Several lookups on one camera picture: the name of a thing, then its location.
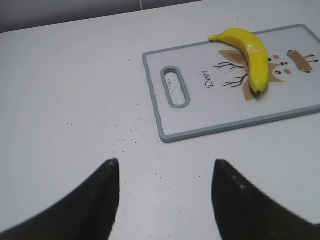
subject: banana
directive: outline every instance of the banana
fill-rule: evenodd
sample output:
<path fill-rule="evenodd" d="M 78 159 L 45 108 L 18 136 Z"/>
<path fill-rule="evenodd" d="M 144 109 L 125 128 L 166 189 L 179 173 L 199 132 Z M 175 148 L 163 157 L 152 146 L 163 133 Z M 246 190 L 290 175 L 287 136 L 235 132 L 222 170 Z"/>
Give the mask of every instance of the banana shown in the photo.
<path fill-rule="evenodd" d="M 241 28 L 229 28 L 219 35 L 208 37 L 238 48 L 249 66 L 249 83 L 256 94 L 264 92 L 269 84 L 268 53 L 262 41 L 253 33 Z"/>

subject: wall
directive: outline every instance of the wall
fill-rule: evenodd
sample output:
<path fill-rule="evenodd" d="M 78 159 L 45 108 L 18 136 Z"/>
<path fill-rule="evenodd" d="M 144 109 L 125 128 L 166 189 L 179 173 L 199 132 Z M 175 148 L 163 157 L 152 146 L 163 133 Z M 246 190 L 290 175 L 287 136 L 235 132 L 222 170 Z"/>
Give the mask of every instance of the wall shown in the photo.
<path fill-rule="evenodd" d="M 0 33 L 199 0 L 0 0 Z"/>

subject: cutting board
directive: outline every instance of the cutting board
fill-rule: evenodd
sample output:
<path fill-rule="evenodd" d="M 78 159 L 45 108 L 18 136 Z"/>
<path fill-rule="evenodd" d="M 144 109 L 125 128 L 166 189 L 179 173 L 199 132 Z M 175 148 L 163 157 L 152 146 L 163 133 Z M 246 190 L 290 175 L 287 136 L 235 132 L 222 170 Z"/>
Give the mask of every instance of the cutting board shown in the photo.
<path fill-rule="evenodd" d="M 269 87 L 259 96 L 250 91 L 243 55 L 222 42 L 143 55 L 163 142 L 320 112 L 320 39 L 301 24 L 254 34 L 269 56 Z"/>

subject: table surface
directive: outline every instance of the table surface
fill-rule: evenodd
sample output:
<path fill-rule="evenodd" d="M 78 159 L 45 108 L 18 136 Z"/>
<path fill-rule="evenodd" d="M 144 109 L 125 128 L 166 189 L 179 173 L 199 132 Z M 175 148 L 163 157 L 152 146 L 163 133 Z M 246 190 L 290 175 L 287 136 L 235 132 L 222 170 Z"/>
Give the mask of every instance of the table surface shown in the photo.
<path fill-rule="evenodd" d="M 110 158 L 121 182 L 111 240 L 219 240 L 218 158 L 319 223 L 320 114 L 162 143 L 142 62 L 231 27 L 305 24 L 320 36 L 319 9 L 318 0 L 208 0 L 0 34 L 0 231 Z"/>

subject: banana tip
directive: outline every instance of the banana tip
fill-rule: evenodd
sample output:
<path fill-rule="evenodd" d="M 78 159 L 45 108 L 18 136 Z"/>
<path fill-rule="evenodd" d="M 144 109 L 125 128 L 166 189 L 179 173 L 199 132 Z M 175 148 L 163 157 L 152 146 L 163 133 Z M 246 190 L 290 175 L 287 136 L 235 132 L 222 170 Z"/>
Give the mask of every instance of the banana tip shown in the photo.
<path fill-rule="evenodd" d="M 219 35 L 211 35 L 208 37 L 210 41 L 218 41 Z"/>

